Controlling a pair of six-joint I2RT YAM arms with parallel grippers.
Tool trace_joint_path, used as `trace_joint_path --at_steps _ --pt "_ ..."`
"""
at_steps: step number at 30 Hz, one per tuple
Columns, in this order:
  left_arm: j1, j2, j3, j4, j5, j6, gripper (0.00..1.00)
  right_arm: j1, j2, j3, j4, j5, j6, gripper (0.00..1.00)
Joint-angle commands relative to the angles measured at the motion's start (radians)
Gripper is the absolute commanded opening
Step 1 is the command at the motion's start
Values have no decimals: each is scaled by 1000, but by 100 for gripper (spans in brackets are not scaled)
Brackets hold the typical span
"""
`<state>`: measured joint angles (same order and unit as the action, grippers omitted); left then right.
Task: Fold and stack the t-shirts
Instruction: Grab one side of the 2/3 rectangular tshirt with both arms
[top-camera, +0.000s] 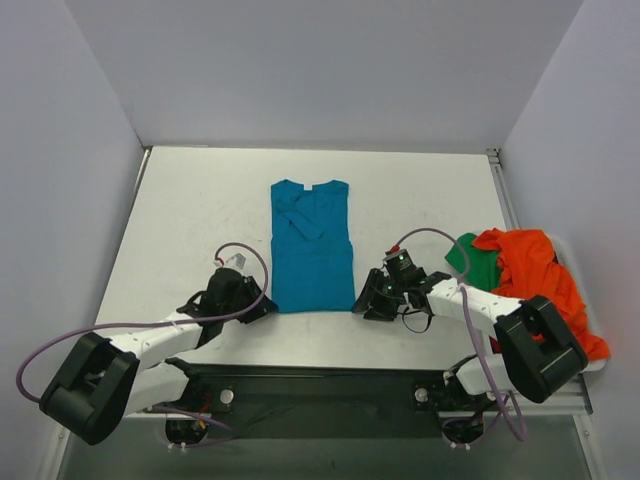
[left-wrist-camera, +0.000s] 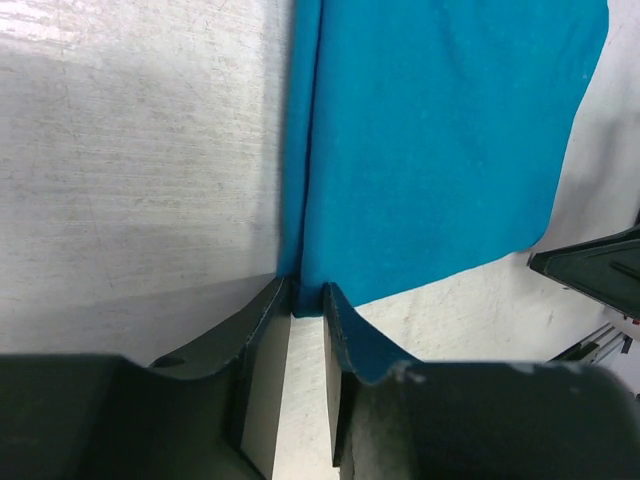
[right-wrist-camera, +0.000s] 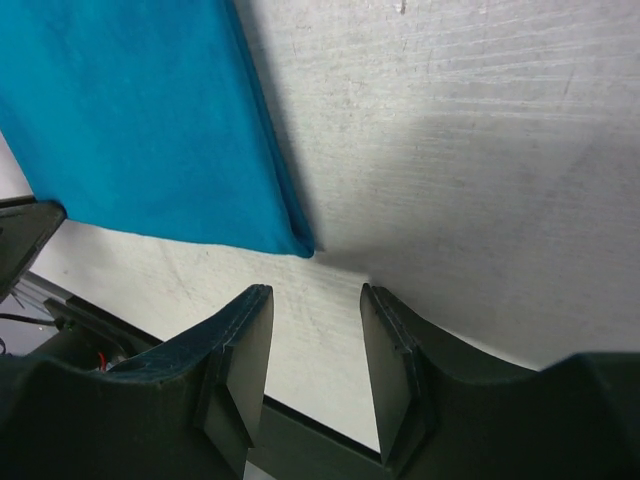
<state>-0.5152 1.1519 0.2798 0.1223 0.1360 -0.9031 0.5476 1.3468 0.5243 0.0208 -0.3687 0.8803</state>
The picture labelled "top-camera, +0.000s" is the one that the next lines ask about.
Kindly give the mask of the blue t-shirt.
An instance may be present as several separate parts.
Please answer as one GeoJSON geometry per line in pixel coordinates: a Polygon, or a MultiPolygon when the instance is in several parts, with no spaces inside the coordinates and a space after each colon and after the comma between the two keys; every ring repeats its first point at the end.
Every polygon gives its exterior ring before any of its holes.
{"type": "Polygon", "coordinates": [[[347,312],[355,302],[349,184],[271,186],[272,298],[282,313],[347,312]]]}

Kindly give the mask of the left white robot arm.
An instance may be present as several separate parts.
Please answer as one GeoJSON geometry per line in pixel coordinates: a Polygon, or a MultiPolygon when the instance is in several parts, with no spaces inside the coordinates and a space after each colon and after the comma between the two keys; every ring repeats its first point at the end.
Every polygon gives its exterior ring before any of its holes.
{"type": "Polygon", "coordinates": [[[104,441],[121,420],[158,404],[195,409],[201,385],[179,353],[221,334],[225,322],[248,324],[278,311],[251,276],[221,267],[165,320],[111,337],[82,335],[41,396],[41,412],[89,445],[104,441]]]}

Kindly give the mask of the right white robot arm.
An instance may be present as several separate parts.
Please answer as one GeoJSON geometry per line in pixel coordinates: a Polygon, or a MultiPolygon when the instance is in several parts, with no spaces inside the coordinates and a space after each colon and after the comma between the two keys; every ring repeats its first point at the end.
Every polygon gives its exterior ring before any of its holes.
{"type": "Polygon", "coordinates": [[[392,321],[402,306],[429,318],[459,320],[498,343],[498,355],[478,359],[492,382],[482,385],[482,372],[462,367],[443,383],[444,399],[455,408],[467,407],[492,384],[541,404],[588,366],[584,349],[551,300],[504,297],[465,286],[444,272],[428,274],[407,250],[396,249],[382,267],[369,271],[352,312],[366,320],[392,321]]]}

